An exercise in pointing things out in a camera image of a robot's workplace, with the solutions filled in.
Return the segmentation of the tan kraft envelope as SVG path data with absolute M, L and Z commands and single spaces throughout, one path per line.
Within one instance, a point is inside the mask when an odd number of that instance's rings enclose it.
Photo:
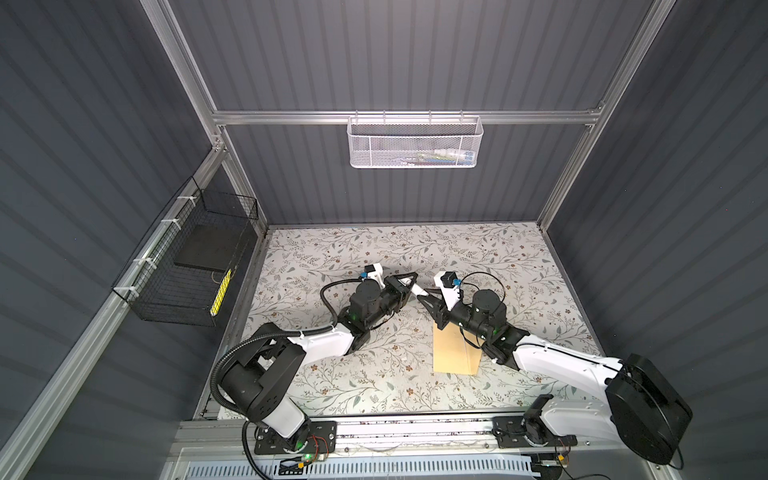
M 478 373 L 482 351 L 471 347 L 458 326 L 449 323 L 440 330 L 433 325 L 433 370 L 437 373 L 470 375 Z

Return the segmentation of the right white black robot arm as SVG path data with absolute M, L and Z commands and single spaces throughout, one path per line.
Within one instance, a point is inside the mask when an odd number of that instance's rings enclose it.
M 470 304 L 457 287 L 416 286 L 413 292 L 439 329 L 457 326 L 465 342 L 494 363 L 550 377 L 589 395 L 587 401 L 563 404 L 551 394 L 540 395 L 521 422 L 532 445 L 591 436 L 620 441 L 655 464 L 669 465 L 678 457 L 693 412 L 648 358 L 603 357 L 544 340 L 508 323 L 505 306 L 491 290 L 476 291 Z

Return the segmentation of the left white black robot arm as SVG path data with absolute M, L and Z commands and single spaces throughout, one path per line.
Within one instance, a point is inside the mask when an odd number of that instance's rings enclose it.
M 209 377 L 212 397 L 223 408 L 268 428 L 285 449 L 301 450 L 310 436 L 311 420 L 287 396 L 297 372 L 307 364 L 341 358 L 363 347 L 372 331 L 404 307 L 417 279 L 415 272 L 386 277 L 367 272 L 325 285 L 321 297 L 336 285 L 356 286 L 347 307 L 339 312 L 329 309 L 330 325 L 293 331 L 272 322 L 261 325 L 214 365 Z

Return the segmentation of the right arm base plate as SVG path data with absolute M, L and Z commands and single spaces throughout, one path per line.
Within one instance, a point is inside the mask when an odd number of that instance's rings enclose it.
M 491 433 L 500 448 L 570 448 L 578 444 L 575 435 L 556 435 L 538 418 L 527 419 L 522 415 L 496 416 L 491 421 Z

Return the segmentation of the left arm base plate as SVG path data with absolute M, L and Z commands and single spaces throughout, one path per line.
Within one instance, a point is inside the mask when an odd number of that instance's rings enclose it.
M 336 448 L 338 423 L 335 421 L 309 420 L 288 439 L 269 427 L 258 427 L 254 434 L 256 455 L 327 454 Z

